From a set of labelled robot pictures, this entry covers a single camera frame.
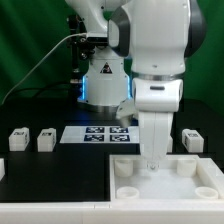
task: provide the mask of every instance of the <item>white cube with holes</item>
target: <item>white cube with holes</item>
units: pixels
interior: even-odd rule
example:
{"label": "white cube with holes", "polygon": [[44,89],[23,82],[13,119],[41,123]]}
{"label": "white cube with holes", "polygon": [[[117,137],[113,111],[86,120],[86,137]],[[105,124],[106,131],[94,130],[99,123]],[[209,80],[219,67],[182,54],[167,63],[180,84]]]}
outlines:
{"label": "white cube with holes", "polygon": [[38,152],[52,152],[56,144],[56,129],[43,129],[37,138]]}
{"label": "white cube with holes", "polygon": [[10,151],[24,151],[30,141],[28,128],[17,128],[9,137]]}
{"label": "white cube with holes", "polygon": [[196,130],[184,129],[182,131],[182,143],[188,152],[203,152],[204,139]]}

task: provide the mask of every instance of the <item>black tabletop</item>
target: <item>black tabletop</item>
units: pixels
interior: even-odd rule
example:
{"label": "black tabletop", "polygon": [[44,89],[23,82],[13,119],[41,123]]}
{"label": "black tabletop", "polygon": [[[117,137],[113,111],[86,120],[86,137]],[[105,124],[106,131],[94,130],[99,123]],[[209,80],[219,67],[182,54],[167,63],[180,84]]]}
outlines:
{"label": "black tabletop", "polygon": [[[0,182],[0,202],[77,202],[110,200],[109,155],[139,154],[137,144],[60,144],[65,126],[117,126],[115,114],[78,109],[64,99],[16,99],[0,107],[0,157],[6,175]],[[8,137],[28,127],[31,141],[24,152],[9,152]],[[196,129],[205,139],[201,157],[224,168],[224,118],[200,101],[184,100],[175,114],[172,137],[175,154],[186,154],[183,129]],[[52,153],[37,152],[44,128],[57,130]]]}

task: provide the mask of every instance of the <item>white platform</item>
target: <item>white platform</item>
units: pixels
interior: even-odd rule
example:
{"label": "white platform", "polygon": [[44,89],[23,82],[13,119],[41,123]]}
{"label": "white platform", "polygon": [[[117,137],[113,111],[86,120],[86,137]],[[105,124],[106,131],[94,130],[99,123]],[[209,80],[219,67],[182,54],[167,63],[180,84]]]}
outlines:
{"label": "white platform", "polygon": [[[88,133],[87,128],[92,129],[92,133]],[[94,132],[94,129],[103,128],[103,131]],[[121,129],[116,126],[66,126],[63,132],[60,143],[139,143],[139,128],[138,126],[129,127],[127,133],[122,133]],[[85,141],[85,136],[91,138],[90,141]]]}

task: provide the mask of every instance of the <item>cable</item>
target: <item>cable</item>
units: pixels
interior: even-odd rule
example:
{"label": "cable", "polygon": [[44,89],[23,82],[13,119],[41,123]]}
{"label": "cable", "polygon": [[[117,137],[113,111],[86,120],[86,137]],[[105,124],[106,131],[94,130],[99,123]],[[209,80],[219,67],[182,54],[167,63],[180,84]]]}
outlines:
{"label": "cable", "polygon": [[76,37],[76,36],[86,36],[86,33],[79,33],[79,34],[72,34],[64,39],[62,39],[55,47],[52,48],[52,50],[47,53],[26,75],[25,77],[18,82],[12,89],[9,90],[9,92],[5,95],[4,99],[2,100],[2,105],[5,103],[5,100],[8,98],[8,96],[16,89],[18,86],[20,86],[64,41],[71,37]]}
{"label": "cable", "polygon": [[52,83],[50,85],[45,86],[44,88],[41,88],[37,93],[35,93],[32,98],[38,97],[42,92],[51,89],[52,87],[58,86],[58,85],[71,85],[69,82],[56,82]]}
{"label": "cable", "polygon": [[45,87],[33,87],[33,88],[23,88],[23,89],[18,89],[13,91],[10,95],[7,96],[7,98],[5,99],[5,102],[14,94],[17,94],[19,92],[23,92],[23,91],[38,91],[37,93],[35,93],[35,95],[32,96],[32,98],[39,96],[42,92],[44,91],[48,91],[48,90],[63,90],[63,89],[51,89],[52,87],[55,86],[59,86],[59,85],[71,85],[69,82],[66,81],[61,81],[61,82],[55,82],[52,83],[50,85],[47,85]]}

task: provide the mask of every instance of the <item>blue light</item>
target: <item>blue light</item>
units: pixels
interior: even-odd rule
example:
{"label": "blue light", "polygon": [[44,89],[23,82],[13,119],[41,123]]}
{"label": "blue light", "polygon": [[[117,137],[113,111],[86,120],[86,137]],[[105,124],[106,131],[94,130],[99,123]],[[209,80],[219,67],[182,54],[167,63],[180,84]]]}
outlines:
{"label": "blue light", "polygon": [[86,79],[85,76],[82,78],[82,100],[85,100],[85,85],[86,85]]}
{"label": "blue light", "polygon": [[131,99],[131,80],[128,76],[128,99]]}

